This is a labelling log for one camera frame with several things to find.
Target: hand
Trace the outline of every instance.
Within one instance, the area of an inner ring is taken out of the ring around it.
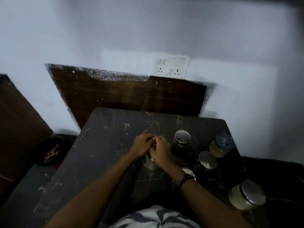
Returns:
[[[164,137],[154,135],[154,139],[156,140],[156,150],[150,148],[150,155],[156,164],[163,169],[166,164],[173,162],[170,143]]]
[[[148,152],[153,142],[154,142],[153,134],[142,133],[141,135],[135,138],[134,143],[130,148],[130,152],[133,153],[133,155],[136,158],[139,158]]]

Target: forearm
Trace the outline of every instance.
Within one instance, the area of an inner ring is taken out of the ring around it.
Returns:
[[[135,159],[136,157],[128,152],[101,178],[59,210],[45,227],[96,227],[116,188]]]
[[[163,170],[179,185],[185,172],[173,162],[163,166]],[[181,187],[188,204],[205,228],[251,227],[241,213],[230,209],[208,190],[193,179],[187,180]]]

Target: person's left hand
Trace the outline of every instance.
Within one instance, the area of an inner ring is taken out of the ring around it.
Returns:
[[[153,142],[154,142],[153,134],[142,133],[141,135],[135,138],[134,143],[130,148],[130,152],[133,153],[136,158],[139,158],[148,152]]]

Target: person's right hand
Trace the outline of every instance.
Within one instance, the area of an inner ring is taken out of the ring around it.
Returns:
[[[150,148],[151,158],[156,162],[156,164],[163,168],[166,164],[173,161],[173,156],[170,150],[170,143],[164,137],[159,137],[154,135],[156,141],[156,150],[152,147]]]

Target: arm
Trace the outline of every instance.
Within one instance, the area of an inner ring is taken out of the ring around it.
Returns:
[[[145,133],[137,136],[124,157],[60,209],[44,227],[96,227],[130,165],[150,149],[153,139],[147,139],[151,137]]]
[[[151,157],[179,185],[185,172],[174,163],[170,144],[165,138],[154,136],[157,148],[150,149]],[[187,180],[181,187],[188,204],[205,228],[252,228],[238,210],[232,210],[208,190],[193,179]]]

